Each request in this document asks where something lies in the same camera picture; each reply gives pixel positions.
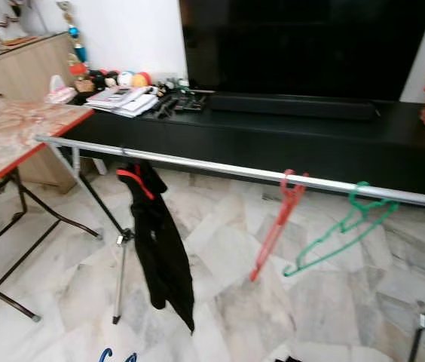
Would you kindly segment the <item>silver clothes rack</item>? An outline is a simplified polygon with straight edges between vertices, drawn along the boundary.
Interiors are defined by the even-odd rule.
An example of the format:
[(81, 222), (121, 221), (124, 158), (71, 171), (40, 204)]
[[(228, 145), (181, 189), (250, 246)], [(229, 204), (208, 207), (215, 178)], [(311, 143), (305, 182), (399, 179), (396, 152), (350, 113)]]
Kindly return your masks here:
[[(98, 152), (99, 154), (109, 154), (121, 156), (121, 158), (135, 158), (141, 160), (151, 160), (165, 164), (173, 164), (185, 168), (198, 169), (213, 173), (229, 173), (232, 176), (240, 176), (240, 178), (250, 178), (267, 180), (267, 182), (279, 182), (283, 178), (284, 173), (264, 171), (255, 168), (241, 167), (230, 164), (219, 164), (206, 160), (197, 160), (192, 158), (183, 158), (182, 156), (155, 154), (154, 152), (140, 151), (139, 149), (126, 149), (123, 147), (109, 147), (96, 143), (86, 143), (77, 140), (69, 140), (65, 138), (51, 136), (37, 136), (36, 140), (44, 143), (48, 148), (53, 149), (53, 153), (59, 161), (68, 167), (72, 178), (77, 180), (78, 184), (86, 191), (89, 196), (98, 203), (102, 208), (102, 212), (115, 222), (116, 219), (112, 215), (112, 211), (102, 202), (98, 193), (81, 175), (81, 152)], [(335, 191), (347, 194), (354, 189), (355, 184), (338, 182), (337, 180), (312, 178), (312, 176), (291, 175), (287, 184), (302, 184), (307, 189), (322, 189), (326, 191)], [(357, 201), (362, 204), (378, 202), (381, 198), (388, 198), (399, 202), (400, 204), (412, 204), (412, 206), (425, 207), (425, 195), (408, 191), (399, 191), (395, 189), (379, 189), (375, 186), (363, 187), (358, 191)]]

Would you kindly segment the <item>blue plastic hanger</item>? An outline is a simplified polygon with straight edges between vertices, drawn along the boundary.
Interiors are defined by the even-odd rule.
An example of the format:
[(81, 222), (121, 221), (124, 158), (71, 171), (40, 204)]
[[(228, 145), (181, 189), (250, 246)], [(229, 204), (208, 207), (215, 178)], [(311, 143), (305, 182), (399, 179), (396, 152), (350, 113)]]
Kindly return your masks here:
[(137, 352), (131, 352), (126, 358), (115, 361), (112, 360), (113, 355), (114, 352), (112, 348), (105, 348), (99, 355), (99, 359), (96, 360), (96, 362), (137, 362), (138, 360)]

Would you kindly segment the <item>red plastic hanger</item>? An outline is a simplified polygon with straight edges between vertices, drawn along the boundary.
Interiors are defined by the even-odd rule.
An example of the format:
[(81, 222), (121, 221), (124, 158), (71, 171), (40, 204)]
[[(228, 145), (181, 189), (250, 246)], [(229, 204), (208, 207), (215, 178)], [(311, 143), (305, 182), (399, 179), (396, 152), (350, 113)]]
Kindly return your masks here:
[(260, 275), (261, 270), (264, 268), (265, 263), (270, 259), (270, 255), (274, 252), (278, 238), (280, 238), (283, 229), (285, 228), (292, 211), (298, 206), (300, 200), (306, 192), (306, 186), (302, 184), (295, 184), (291, 189), (287, 186), (288, 178), (295, 175), (295, 170), (287, 169), (284, 172), (283, 178), (280, 180), (280, 191), (283, 196), (280, 210), (276, 215), (275, 220), (272, 222), (270, 231), (267, 233), (258, 251), (254, 269), (252, 269), (249, 279), (255, 282)]

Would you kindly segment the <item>black tv cabinet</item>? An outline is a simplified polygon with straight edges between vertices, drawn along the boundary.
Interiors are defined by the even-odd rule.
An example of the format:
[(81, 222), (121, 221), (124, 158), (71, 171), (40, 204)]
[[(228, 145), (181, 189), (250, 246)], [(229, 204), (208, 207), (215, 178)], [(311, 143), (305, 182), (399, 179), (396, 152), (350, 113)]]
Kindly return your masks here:
[(425, 194), (422, 106), (378, 101), (371, 121), (206, 110), (164, 118), (95, 111), (66, 138)]

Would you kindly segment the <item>orange ball toy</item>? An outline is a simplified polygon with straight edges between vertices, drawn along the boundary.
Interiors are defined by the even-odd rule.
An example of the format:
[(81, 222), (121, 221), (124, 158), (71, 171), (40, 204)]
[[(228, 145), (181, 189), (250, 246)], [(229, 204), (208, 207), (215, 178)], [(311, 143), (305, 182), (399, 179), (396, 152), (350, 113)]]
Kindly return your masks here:
[(131, 86), (133, 87), (150, 86), (151, 83), (153, 81), (151, 81), (151, 76), (147, 72), (133, 73), (133, 78), (131, 78)]

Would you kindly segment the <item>black plush toy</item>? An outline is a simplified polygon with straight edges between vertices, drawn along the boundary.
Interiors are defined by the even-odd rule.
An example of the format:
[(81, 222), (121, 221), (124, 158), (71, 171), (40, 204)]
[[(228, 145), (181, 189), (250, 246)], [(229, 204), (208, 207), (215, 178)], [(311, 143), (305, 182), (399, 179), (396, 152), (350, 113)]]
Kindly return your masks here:
[(116, 70), (103, 72), (102, 70), (90, 70), (88, 73), (89, 79), (93, 82), (95, 89), (98, 92), (105, 90), (106, 87), (115, 87), (118, 85), (119, 73)]

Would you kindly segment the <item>green plastic hanger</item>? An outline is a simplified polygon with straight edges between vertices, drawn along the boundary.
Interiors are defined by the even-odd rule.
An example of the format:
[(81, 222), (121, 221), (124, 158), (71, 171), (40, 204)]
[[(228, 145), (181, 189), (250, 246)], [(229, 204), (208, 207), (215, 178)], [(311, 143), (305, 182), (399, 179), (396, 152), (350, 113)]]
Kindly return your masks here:
[[(315, 241), (308, 244), (305, 248), (298, 253), (295, 258), (294, 265), (288, 265), (283, 269), (284, 277), (291, 277), (298, 275), (298, 273), (306, 270), (307, 268), (312, 268), (312, 266), (317, 263), (325, 262), (327, 259), (333, 258), (338, 254), (346, 251), (351, 246), (358, 244), (358, 242), (363, 241), (367, 235), (370, 235), (374, 228), (381, 226), (384, 223), (385, 219), (388, 218), (392, 213), (395, 213), (398, 210), (400, 203), (388, 198), (381, 198), (378, 202), (371, 202), (368, 204), (362, 204), (357, 201), (358, 191), (363, 189), (363, 187), (370, 186), (368, 182), (360, 182), (355, 184), (354, 189), (348, 193), (348, 203), (350, 203), (350, 210), (347, 211), (347, 215), (337, 221), (333, 226), (327, 229), (322, 237), (317, 238)], [(356, 238), (351, 239), (346, 244), (343, 244), (339, 248), (327, 253), (324, 256), (320, 256), (315, 261), (305, 261), (305, 257), (310, 254), (313, 248), (316, 246), (322, 245), (326, 239), (329, 239), (333, 236), (334, 232), (338, 234), (346, 234), (351, 232), (356, 228), (368, 224), (368, 228), (361, 231)]]

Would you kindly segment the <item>light wooden sideboard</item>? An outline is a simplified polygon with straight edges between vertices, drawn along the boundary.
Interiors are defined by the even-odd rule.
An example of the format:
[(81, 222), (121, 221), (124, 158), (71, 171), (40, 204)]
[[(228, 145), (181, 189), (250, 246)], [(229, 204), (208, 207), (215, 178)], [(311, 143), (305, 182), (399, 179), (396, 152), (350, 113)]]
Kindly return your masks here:
[[(72, 81), (69, 55), (72, 41), (65, 33), (35, 39), (12, 51), (0, 52), (0, 97), (6, 100), (42, 101), (54, 75)], [(75, 186), (65, 167), (50, 149), (41, 149), (19, 166), (26, 182), (53, 186), (67, 193)]]

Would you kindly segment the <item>black soundbar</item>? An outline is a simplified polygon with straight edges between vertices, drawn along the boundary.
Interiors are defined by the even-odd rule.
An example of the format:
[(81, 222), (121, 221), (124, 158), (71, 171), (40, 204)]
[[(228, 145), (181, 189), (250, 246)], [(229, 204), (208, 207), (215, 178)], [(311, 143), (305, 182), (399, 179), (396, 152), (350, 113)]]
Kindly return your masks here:
[(310, 97), (297, 94), (246, 94), (215, 92), (206, 101), (209, 109), (248, 112), (278, 116), (312, 118), (343, 118), (351, 121), (370, 121), (379, 111), (370, 100)]

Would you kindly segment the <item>black shirt red collar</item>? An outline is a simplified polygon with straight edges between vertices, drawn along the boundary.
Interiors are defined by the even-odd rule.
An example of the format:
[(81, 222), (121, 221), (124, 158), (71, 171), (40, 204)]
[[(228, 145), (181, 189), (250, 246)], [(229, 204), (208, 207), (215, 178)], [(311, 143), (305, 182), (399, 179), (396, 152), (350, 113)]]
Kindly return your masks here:
[(116, 175), (130, 190), (134, 245), (151, 304), (155, 309), (171, 305), (193, 333), (191, 265), (172, 214), (162, 198), (167, 184), (147, 160), (131, 159), (116, 170)]

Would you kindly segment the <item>black television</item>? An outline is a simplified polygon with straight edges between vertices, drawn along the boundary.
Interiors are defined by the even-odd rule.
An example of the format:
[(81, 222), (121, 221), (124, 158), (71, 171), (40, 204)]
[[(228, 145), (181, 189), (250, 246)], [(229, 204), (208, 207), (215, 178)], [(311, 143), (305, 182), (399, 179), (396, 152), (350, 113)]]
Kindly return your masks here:
[(397, 100), (425, 34), (425, 0), (179, 0), (192, 86)]

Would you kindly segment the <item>marble folding table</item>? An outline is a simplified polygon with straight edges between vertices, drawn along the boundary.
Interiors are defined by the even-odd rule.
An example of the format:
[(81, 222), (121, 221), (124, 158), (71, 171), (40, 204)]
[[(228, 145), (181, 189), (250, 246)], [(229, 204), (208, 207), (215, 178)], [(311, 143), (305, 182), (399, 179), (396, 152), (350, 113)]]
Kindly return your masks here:
[[(40, 141), (41, 136), (57, 137), (79, 125), (92, 114), (92, 109), (83, 106), (67, 106), (67, 104), (37, 103), (37, 101), (12, 101), (0, 99), (0, 190), (13, 184), (17, 190), (17, 200), (20, 202), (20, 211), (14, 213), (11, 220), (0, 228), (0, 238), (29, 212), (31, 203), (43, 208), (46, 213), (54, 217), (53, 224), (44, 231), (43, 235), (34, 241), (33, 245), (20, 256), (19, 259), (2, 275), (0, 286), (10, 277), (17, 268), (44, 239), (62, 223), (77, 227), (96, 239), (102, 239), (103, 233), (94, 230), (78, 221), (74, 221), (55, 211), (39, 196), (23, 185), (20, 175), (20, 165), (47, 144)], [(39, 314), (26, 309), (23, 304), (6, 296), (0, 290), (0, 300), (13, 307), (33, 323), (41, 320)]]

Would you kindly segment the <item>white paper stack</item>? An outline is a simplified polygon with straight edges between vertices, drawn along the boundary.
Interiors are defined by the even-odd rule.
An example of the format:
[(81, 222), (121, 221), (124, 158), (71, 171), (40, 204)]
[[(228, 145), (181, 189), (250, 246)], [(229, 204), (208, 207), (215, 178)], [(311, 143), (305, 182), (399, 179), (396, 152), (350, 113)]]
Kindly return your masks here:
[(107, 87), (93, 94), (83, 106), (112, 112), (125, 117), (136, 117), (158, 102), (157, 87)]

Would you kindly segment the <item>gold blue trophy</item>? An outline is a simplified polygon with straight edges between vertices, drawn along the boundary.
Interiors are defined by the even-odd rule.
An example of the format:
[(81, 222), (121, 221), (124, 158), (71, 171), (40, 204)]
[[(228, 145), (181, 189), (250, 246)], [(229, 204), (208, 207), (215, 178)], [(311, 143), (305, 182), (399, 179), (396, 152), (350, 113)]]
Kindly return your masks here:
[(63, 18), (68, 26), (68, 34), (72, 40), (72, 48), (74, 48), (75, 55), (78, 61), (87, 66), (87, 52), (84, 45), (81, 43), (81, 32), (75, 26), (74, 17), (72, 17), (72, 4), (69, 1), (57, 1), (57, 7), (62, 11)]

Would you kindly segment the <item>pink tissue pack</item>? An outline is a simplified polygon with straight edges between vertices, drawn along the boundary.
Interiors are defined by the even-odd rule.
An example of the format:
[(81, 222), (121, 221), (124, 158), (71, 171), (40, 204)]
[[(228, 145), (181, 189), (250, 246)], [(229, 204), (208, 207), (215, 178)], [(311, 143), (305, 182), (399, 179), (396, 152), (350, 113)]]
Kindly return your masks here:
[(74, 87), (69, 87), (61, 79), (60, 75), (53, 75), (50, 77), (50, 84), (48, 84), (48, 93), (44, 97), (44, 103), (66, 104), (70, 103), (78, 92)]

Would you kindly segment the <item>red lidded brown jar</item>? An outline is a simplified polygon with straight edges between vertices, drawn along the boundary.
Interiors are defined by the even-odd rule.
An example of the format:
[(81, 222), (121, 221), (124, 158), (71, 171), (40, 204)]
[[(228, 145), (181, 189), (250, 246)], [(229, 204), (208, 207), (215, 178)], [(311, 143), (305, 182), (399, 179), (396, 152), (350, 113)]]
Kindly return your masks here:
[(70, 73), (75, 77), (74, 87), (79, 93), (89, 93), (96, 90), (96, 86), (88, 76), (88, 69), (84, 63), (71, 63)]

